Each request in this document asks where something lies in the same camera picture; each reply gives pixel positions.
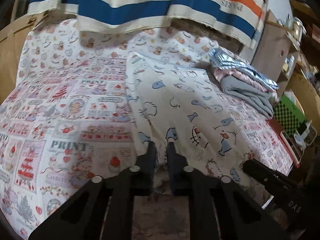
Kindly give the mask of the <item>grey folded sweatshirt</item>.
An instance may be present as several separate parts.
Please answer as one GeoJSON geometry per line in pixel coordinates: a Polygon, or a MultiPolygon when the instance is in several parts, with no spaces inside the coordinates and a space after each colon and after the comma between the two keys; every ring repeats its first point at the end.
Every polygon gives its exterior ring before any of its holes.
{"type": "Polygon", "coordinates": [[[273,117],[273,107],[270,103],[272,93],[262,92],[229,75],[222,78],[220,87],[225,94],[245,101],[265,117],[273,117]]]}

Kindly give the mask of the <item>pink folded garment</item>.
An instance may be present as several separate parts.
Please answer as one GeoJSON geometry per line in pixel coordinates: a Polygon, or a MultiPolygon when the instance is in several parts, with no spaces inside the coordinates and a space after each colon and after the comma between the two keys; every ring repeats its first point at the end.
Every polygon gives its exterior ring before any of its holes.
{"type": "Polygon", "coordinates": [[[249,77],[247,74],[244,74],[238,70],[223,70],[219,68],[214,68],[213,70],[214,77],[217,79],[218,82],[220,82],[224,77],[227,75],[233,76],[238,80],[241,80],[242,82],[245,82],[254,88],[262,91],[262,92],[271,92],[272,89],[267,88],[265,85],[260,84],[258,81],[253,80],[251,77],[249,77]]]}

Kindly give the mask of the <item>brown wooden cabinet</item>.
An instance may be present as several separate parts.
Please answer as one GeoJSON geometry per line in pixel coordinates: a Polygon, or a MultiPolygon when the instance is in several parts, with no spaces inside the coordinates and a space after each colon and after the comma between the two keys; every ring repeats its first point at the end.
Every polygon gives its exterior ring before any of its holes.
{"type": "Polygon", "coordinates": [[[290,37],[289,29],[280,25],[269,10],[252,66],[276,81],[279,86],[277,93],[280,95],[289,83],[298,55],[299,48],[290,37]]]}

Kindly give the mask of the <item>white bear print quilt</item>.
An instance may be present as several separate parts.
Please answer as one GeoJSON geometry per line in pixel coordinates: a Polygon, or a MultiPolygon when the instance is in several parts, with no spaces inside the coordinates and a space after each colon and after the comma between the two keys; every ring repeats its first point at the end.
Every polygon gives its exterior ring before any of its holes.
{"type": "Polygon", "coordinates": [[[214,35],[185,22],[111,35],[80,32],[74,18],[46,20],[25,39],[16,83],[41,71],[68,68],[89,59],[125,59],[132,51],[161,63],[199,67],[209,62],[209,51],[217,47],[214,35]]]}

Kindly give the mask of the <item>light blue satin-trim blanket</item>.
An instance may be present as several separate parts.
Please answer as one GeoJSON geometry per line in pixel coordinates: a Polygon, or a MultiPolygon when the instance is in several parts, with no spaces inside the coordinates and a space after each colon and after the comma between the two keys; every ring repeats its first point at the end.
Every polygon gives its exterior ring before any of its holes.
{"type": "Polygon", "coordinates": [[[230,56],[221,48],[214,48],[209,52],[210,64],[214,68],[223,70],[238,70],[244,74],[247,74],[253,80],[258,81],[260,84],[265,85],[267,88],[272,89],[271,92],[278,90],[278,84],[262,74],[250,64],[247,64],[241,60],[238,60],[235,56],[230,56]]]}

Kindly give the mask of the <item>wooden glass-pane door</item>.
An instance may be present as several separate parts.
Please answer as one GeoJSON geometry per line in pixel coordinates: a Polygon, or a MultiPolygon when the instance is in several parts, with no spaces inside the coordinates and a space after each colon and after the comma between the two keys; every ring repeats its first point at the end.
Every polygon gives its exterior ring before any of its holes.
{"type": "Polygon", "coordinates": [[[17,68],[28,33],[44,14],[16,17],[19,1],[15,0],[10,24],[1,30],[1,102],[12,92],[16,84],[17,68]]]}

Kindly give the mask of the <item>white cartoon cat print pants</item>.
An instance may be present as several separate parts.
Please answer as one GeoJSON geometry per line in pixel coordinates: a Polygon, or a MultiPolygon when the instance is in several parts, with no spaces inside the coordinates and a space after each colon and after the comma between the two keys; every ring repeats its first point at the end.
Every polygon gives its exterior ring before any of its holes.
{"type": "Polygon", "coordinates": [[[160,63],[137,52],[126,61],[126,92],[136,152],[157,148],[157,164],[167,164],[173,143],[190,166],[212,177],[229,177],[243,188],[253,181],[242,171],[250,150],[207,72],[160,63]]]}

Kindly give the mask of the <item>green checkered box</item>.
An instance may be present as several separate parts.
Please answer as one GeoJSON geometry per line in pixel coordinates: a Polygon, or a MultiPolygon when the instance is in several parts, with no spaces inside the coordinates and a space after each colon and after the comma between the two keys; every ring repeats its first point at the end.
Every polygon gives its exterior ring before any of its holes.
{"type": "Polygon", "coordinates": [[[273,118],[281,124],[288,135],[293,135],[306,120],[305,115],[284,94],[273,107],[273,118]]]}

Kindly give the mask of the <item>pink print bed sheet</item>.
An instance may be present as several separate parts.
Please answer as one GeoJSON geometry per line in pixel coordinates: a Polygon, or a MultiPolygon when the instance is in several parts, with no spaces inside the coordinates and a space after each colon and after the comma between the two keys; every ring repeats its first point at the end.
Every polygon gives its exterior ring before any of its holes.
{"type": "MultiPolygon", "coordinates": [[[[114,177],[134,165],[139,155],[126,61],[89,59],[41,71],[2,103],[1,211],[23,239],[93,176],[114,177]]],[[[254,158],[288,174],[292,160],[266,118],[214,86],[247,142],[245,161],[254,158]]],[[[252,181],[246,190],[264,204],[268,193],[252,181]]],[[[159,194],[170,193],[167,165],[157,160],[153,187],[159,194]]]]}

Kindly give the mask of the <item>striped Paris curtain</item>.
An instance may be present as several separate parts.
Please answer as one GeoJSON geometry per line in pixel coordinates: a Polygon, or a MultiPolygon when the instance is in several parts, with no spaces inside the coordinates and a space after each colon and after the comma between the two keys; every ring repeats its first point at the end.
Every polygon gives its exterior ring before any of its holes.
{"type": "Polygon", "coordinates": [[[266,0],[30,0],[28,14],[58,10],[78,18],[80,31],[120,34],[168,27],[173,19],[206,25],[254,47],[266,0]]]}

